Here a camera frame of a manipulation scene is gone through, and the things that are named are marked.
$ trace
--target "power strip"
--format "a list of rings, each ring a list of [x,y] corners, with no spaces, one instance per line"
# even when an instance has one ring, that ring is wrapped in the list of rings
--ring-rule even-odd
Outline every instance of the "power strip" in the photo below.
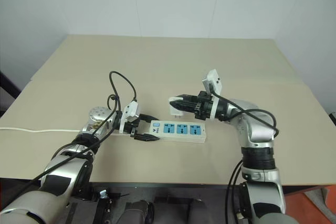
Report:
[[[173,142],[204,143],[206,139],[205,124],[195,122],[153,120],[149,134]]]

